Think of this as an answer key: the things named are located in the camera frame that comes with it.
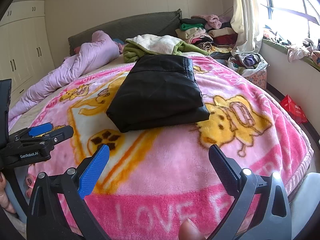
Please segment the person's left hand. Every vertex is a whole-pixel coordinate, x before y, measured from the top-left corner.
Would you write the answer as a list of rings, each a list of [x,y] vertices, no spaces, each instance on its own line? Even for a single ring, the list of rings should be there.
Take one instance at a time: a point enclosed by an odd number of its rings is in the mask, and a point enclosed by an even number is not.
[[[16,211],[15,211],[13,205],[11,204],[11,202],[5,192],[6,185],[7,185],[7,181],[5,179],[5,176],[3,173],[1,173],[1,176],[0,176],[0,205],[4,210],[8,211],[9,213],[15,214]]]

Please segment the person's right hand thumb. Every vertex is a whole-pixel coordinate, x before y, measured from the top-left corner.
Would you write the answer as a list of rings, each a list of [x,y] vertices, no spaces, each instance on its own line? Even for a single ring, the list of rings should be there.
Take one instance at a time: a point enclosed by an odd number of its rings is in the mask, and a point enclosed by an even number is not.
[[[188,218],[180,226],[178,232],[179,240],[206,240],[197,226]]]

